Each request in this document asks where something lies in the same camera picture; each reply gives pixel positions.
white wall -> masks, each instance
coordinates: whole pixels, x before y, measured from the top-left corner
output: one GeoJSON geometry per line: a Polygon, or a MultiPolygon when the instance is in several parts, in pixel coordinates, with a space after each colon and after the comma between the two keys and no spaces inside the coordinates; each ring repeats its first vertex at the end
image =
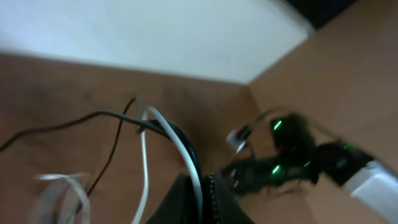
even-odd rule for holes
{"type": "Polygon", "coordinates": [[[0,1],[0,48],[248,83],[307,38],[270,0],[0,1]]]}

thin black wire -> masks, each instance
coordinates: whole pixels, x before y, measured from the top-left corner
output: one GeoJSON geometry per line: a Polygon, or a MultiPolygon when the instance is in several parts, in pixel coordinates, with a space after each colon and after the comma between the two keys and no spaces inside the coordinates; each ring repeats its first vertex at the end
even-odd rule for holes
{"type": "MultiPolygon", "coordinates": [[[[126,114],[127,111],[129,110],[130,106],[136,101],[135,98],[131,99],[129,101],[129,103],[126,105],[126,107],[123,110],[123,114],[126,114]]],[[[120,130],[122,128],[122,124],[123,124],[123,120],[121,119],[119,122],[119,126],[118,126],[118,130],[116,131],[116,137],[114,139],[113,142],[113,146],[112,146],[112,151],[109,154],[108,160],[106,161],[105,166],[102,168],[101,172],[98,174],[97,178],[95,179],[95,181],[93,182],[93,184],[91,185],[91,187],[88,189],[87,191],[87,197],[89,197],[91,195],[91,193],[93,192],[94,188],[96,187],[96,185],[98,184],[98,182],[100,181],[100,179],[102,178],[102,176],[104,175],[106,169],[108,168],[108,166],[110,165],[112,158],[114,156],[114,152],[116,151],[116,146],[118,145],[118,141],[119,141],[119,135],[120,135],[120,130]]]]}
{"type": "Polygon", "coordinates": [[[47,132],[51,132],[51,131],[58,131],[61,129],[69,128],[74,125],[81,124],[85,121],[88,121],[88,120],[95,118],[97,116],[100,116],[100,115],[111,116],[114,118],[118,118],[121,121],[127,121],[128,123],[139,125],[141,128],[149,129],[151,131],[154,131],[155,133],[158,133],[158,134],[170,139],[169,135],[163,129],[157,127],[156,125],[152,124],[149,121],[142,121],[140,119],[132,118],[130,116],[126,116],[124,114],[121,114],[121,113],[118,113],[115,111],[111,111],[111,110],[101,110],[101,111],[95,111],[93,113],[90,113],[90,114],[82,117],[82,118],[79,118],[79,119],[76,119],[73,121],[68,121],[63,124],[47,126],[47,127],[42,127],[42,128],[32,128],[32,129],[28,129],[25,131],[20,131],[20,132],[16,133],[15,135],[13,135],[11,138],[9,138],[3,145],[0,146],[0,152],[3,152],[4,150],[6,150],[12,143],[14,143],[16,140],[18,140],[21,137],[31,135],[31,134],[47,133],[47,132]]]}

led light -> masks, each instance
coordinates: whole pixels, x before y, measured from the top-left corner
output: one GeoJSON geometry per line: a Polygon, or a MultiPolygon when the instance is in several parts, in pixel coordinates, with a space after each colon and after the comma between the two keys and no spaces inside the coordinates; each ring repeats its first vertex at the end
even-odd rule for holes
{"type": "Polygon", "coordinates": [[[277,165],[277,166],[272,170],[272,174],[276,174],[276,172],[278,172],[279,169],[280,169],[280,165],[277,165]]]}
{"type": "Polygon", "coordinates": [[[274,126],[274,130],[276,130],[277,128],[279,128],[279,126],[282,124],[282,121],[278,121],[275,126],[274,126]]]}

wooden table surface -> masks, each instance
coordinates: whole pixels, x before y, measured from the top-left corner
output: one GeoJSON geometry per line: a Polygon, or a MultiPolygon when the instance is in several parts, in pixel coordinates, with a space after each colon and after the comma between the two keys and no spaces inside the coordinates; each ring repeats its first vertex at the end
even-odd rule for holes
{"type": "MultiPolygon", "coordinates": [[[[121,111],[133,96],[152,103],[186,132],[203,174],[229,162],[233,152],[226,136],[259,114],[241,85],[1,54],[0,141],[25,128],[61,123],[98,109],[121,111]]],[[[45,187],[33,179],[38,174],[88,172],[92,181],[106,162],[117,126],[118,120],[99,117],[22,138],[1,153],[0,223],[27,222],[33,199],[45,187]]],[[[256,152],[274,153],[264,127],[252,138],[256,152]]],[[[169,140],[150,132],[147,139],[150,187],[142,220],[153,214],[178,173],[185,171],[169,140]]],[[[140,138],[126,123],[113,162],[90,197],[92,223],[132,220],[143,185],[141,158],[140,138]]],[[[256,223],[313,222],[300,196],[270,203],[253,195],[241,205],[256,223]]]]}

brown surface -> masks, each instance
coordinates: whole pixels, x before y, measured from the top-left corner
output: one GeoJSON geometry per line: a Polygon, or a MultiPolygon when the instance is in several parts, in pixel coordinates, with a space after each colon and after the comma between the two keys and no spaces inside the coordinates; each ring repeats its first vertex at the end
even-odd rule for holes
{"type": "MultiPolygon", "coordinates": [[[[398,1],[361,0],[251,84],[262,109],[289,105],[398,171],[398,1]]],[[[322,178],[319,224],[382,223],[322,178]]]]}
{"type": "MultiPolygon", "coordinates": [[[[21,129],[56,124],[97,109],[120,111],[135,95],[155,104],[187,133],[204,174],[228,163],[231,149],[225,137],[258,115],[250,92],[239,85],[0,55],[0,138],[4,141],[21,129]]],[[[35,175],[97,174],[117,124],[112,118],[94,119],[68,130],[23,138],[0,154],[0,223],[26,222],[32,200],[44,186],[32,180],[35,175]]],[[[185,170],[168,140],[153,133],[147,138],[150,189],[143,220],[185,170]]],[[[253,139],[258,152],[273,153],[261,128],[253,139]]],[[[92,223],[129,223],[141,190],[141,145],[133,127],[125,124],[114,161],[91,196],[92,223]]],[[[261,194],[245,198],[242,205],[257,223],[313,222],[301,196],[270,202],[261,194]]]]}

